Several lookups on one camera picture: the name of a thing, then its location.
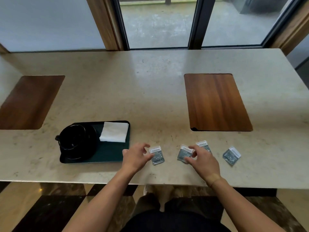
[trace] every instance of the person's left hand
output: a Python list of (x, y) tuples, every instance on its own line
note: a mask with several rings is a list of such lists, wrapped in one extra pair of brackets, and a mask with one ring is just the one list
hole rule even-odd
[(129, 149), (123, 149), (122, 169), (133, 174), (141, 170), (154, 156), (153, 154), (143, 155), (147, 153), (145, 147), (148, 148), (150, 145), (147, 143), (135, 143)]

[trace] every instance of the hand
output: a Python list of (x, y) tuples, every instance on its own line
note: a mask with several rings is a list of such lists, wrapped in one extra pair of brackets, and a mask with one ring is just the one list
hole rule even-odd
[(122, 169), (133, 174), (141, 170), (154, 156), (154, 154), (143, 155), (147, 153), (145, 147), (150, 147), (150, 145), (147, 143), (135, 143), (129, 149), (123, 149)]
[(192, 167), (199, 174), (199, 176), (209, 186), (210, 184), (207, 180), (207, 177), (214, 174), (220, 176), (220, 167), (218, 161), (209, 151), (205, 150), (202, 147), (199, 147), (198, 145), (189, 146), (189, 148), (194, 149), (195, 152), (193, 152), (192, 158), (185, 157), (184, 160), (186, 160), (190, 165), (192, 165)]

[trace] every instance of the folded napkin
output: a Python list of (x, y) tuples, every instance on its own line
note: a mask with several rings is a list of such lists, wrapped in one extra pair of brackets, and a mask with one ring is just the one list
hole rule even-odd
[(126, 142), (128, 123), (104, 122), (100, 141)]

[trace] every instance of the dark shirt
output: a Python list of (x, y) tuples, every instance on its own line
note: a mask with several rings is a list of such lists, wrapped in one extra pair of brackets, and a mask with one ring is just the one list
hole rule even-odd
[(220, 222), (206, 219), (192, 212), (158, 212), (155, 210), (140, 213), (131, 218), (121, 232), (148, 231), (190, 231), (190, 232), (230, 232)]

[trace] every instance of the wood grain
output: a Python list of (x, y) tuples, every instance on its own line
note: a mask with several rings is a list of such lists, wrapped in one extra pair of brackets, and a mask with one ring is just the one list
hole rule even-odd
[(9, 54), (10, 52), (2, 45), (0, 44), (0, 54)]
[(232, 74), (185, 74), (184, 82), (192, 130), (253, 130)]
[(0, 129), (39, 129), (64, 77), (21, 77), (0, 108)]
[(309, 0), (292, 16), (286, 27), (276, 36), (270, 48), (280, 48), (288, 55), (309, 33)]
[(106, 50), (123, 49), (122, 41), (119, 42), (119, 28), (110, 0), (87, 0), (87, 3)]

